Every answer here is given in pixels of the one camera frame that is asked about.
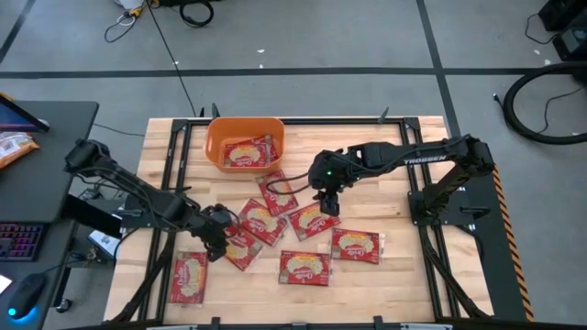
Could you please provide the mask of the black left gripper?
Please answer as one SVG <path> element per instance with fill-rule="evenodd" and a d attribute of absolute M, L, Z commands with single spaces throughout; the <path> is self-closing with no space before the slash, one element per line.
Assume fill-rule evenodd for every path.
<path fill-rule="evenodd" d="M 238 231 L 238 216 L 223 204 L 206 207 L 199 214 L 203 224 L 196 230 L 196 235 L 205 244 L 209 262 L 224 257 L 227 253 L 227 240 L 231 237 L 227 231 Z"/>

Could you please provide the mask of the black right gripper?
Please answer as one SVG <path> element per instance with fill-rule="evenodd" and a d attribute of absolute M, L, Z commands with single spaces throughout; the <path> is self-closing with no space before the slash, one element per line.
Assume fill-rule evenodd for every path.
<path fill-rule="evenodd" d="M 341 150 L 322 150 L 308 170 L 308 183 L 317 191 L 314 199 L 320 202 L 320 211 L 325 215 L 339 216 L 338 194 L 346 187 L 352 187 L 356 177 L 350 172 L 351 162 Z"/>

